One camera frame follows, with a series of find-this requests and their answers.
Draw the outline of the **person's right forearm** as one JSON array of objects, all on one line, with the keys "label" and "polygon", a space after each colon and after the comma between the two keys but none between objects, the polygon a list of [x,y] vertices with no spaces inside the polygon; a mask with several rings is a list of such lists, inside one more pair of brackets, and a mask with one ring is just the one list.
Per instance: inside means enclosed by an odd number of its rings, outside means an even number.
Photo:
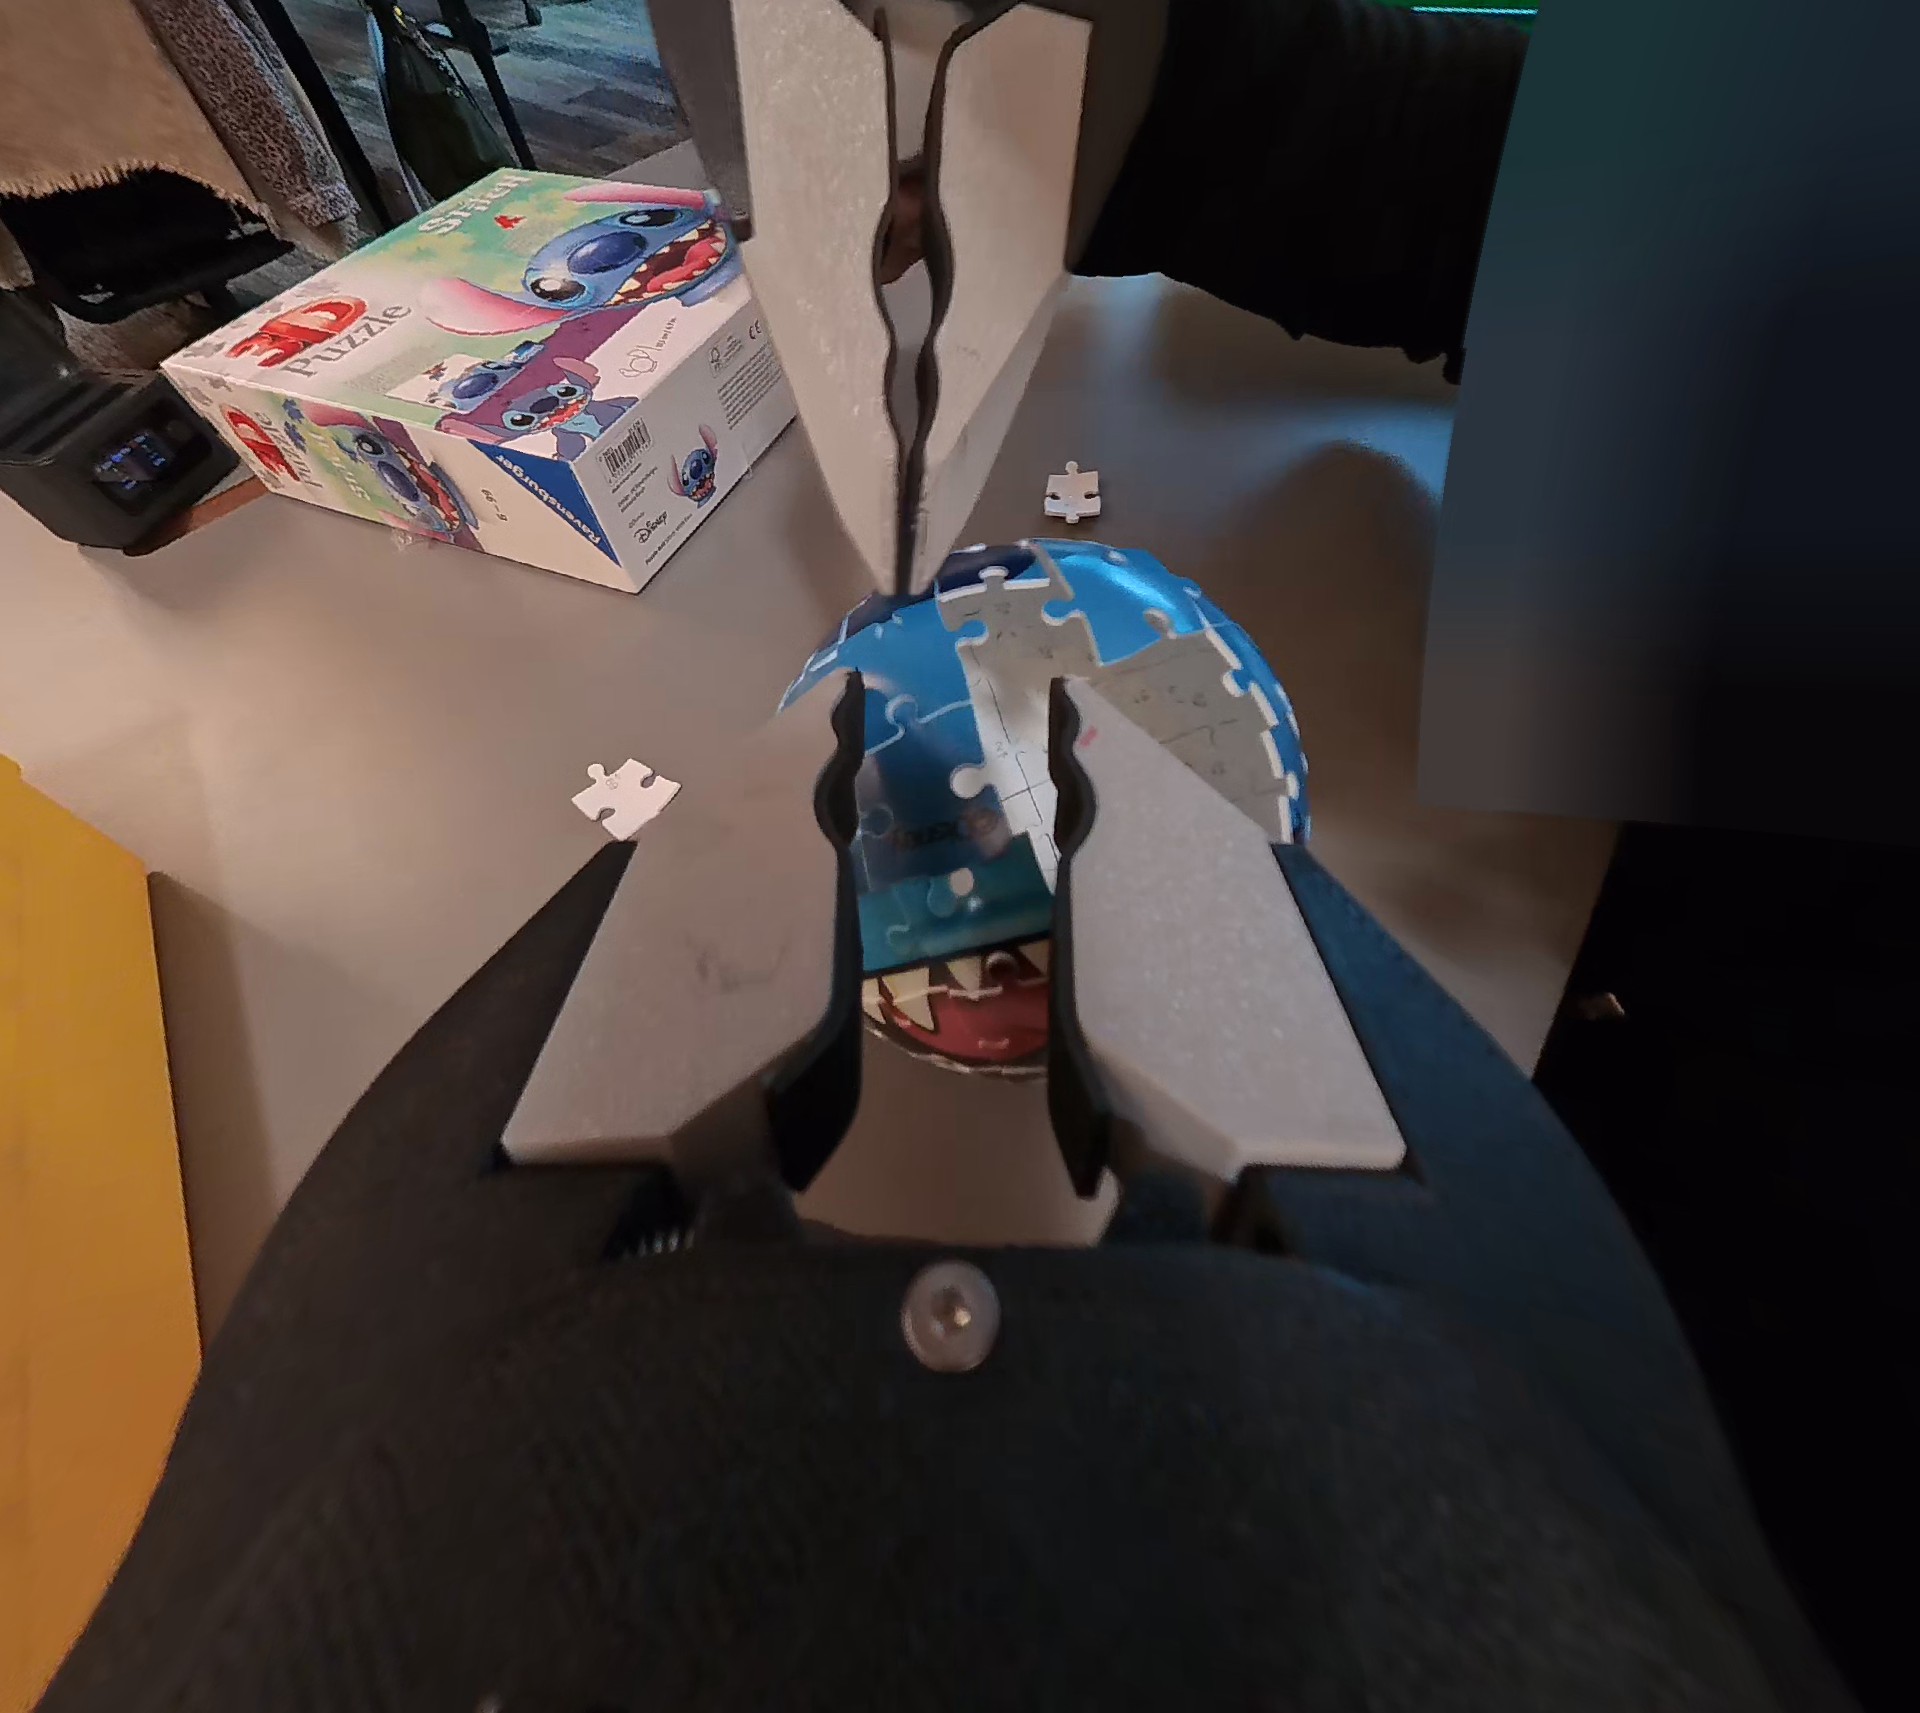
[{"label": "person's right forearm", "polygon": [[1168,0],[1078,277],[1163,275],[1462,378],[1528,27],[1381,0]]}]

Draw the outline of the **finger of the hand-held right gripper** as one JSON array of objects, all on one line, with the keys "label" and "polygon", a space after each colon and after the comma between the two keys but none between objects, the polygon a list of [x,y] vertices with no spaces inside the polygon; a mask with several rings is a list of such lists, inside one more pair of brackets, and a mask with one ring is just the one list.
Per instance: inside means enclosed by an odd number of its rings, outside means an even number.
[{"label": "finger of the hand-held right gripper", "polygon": [[889,25],[844,0],[730,0],[730,11],[747,275],[837,516],[875,587],[899,595],[899,342],[878,271],[901,165]]},{"label": "finger of the hand-held right gripper", "polygon": [[906,589],[945,564],[1066,281],[1090,25],[1034,3],[955,32],[924,126],[933,318],[906,470]]}]

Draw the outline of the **yellow plastic bin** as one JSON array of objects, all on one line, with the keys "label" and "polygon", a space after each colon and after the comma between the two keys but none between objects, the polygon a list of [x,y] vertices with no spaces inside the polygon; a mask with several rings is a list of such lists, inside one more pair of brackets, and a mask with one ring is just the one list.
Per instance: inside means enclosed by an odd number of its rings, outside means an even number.
[{"label": "yellow plastic bin", "polygon": [[149,873],[4,760],[4,1708],[112,1581],[198,1367]]}]

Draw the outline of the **beige patterned cloth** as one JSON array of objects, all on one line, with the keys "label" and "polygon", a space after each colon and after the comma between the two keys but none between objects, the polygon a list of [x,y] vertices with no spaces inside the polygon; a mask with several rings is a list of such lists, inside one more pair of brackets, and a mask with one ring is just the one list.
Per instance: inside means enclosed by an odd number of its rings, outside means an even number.
[{"label": "beige patterned cloth", "polygon": [[2,190],[156,168],[326,261],[356,241],[343,165],[251,0],[2,0]]}]

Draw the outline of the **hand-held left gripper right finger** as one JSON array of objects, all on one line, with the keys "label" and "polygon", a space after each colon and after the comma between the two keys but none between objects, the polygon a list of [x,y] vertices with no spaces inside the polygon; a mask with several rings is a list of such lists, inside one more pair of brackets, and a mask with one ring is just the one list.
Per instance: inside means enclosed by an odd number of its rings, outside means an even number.
[{"label": "hand-held left gripper right finger", "polygon": [[1049,692],[1049,1118],[1078,1197],[1409,1148],[1263,828],[1080,676]]}]

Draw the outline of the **dark green bag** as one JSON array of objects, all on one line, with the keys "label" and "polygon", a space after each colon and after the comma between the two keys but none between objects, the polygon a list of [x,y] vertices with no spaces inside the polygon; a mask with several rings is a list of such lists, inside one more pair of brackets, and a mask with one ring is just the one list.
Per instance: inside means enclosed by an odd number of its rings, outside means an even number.
[{"label": "dark green bag", "polygon": [[414,212],[517,165],[442,46],[400,0],[361,0],[383,117]]}]

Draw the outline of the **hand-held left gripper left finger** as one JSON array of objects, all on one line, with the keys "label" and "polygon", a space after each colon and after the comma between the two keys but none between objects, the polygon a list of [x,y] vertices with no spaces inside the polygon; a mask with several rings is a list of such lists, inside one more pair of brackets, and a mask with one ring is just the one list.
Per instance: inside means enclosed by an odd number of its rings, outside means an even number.
[{"label": "hand-held left gripper left finger", "polygon": [[805,1191],[861,1096],[861,676],[777,715],[634,843],[509,1118],[520,1166]]}]

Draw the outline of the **black device with display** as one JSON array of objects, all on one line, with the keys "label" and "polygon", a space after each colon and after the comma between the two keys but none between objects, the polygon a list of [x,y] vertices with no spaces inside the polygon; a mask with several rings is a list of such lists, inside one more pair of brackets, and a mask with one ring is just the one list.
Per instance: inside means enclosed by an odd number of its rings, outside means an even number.
[{"label": "black device with display", "polygon": [[161,375],[82,365],[51,318],[2,296],[2,493],[57,538],[138,550],[239,473],[239,459]]}]

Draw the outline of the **cartoon printed puzzle box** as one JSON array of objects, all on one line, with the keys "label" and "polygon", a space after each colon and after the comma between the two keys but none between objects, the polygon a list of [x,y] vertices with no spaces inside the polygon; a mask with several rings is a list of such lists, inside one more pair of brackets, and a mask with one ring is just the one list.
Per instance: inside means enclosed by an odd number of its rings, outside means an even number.
[{"label": "cartoon printed puzzle box", "polygon": [[636,595],[796,418],[714,190],[498,168],[170,354],[284,498]]}]

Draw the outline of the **blue puzzle ball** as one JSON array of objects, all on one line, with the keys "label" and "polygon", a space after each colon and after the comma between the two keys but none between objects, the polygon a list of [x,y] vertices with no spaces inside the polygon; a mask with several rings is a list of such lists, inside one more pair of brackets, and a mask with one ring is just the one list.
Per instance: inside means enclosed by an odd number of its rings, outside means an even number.
[{"label": "blue puzzle ball", "polygon": [[1058,795],[1052,684],[1085,678],[1251,816],[1310,830],[1298,721],[1253,636],[1143,548],[961,548],[849,610],[786,688],[857,673],[850,839],[866,1028],[938,1068],[1045,1071]]}]

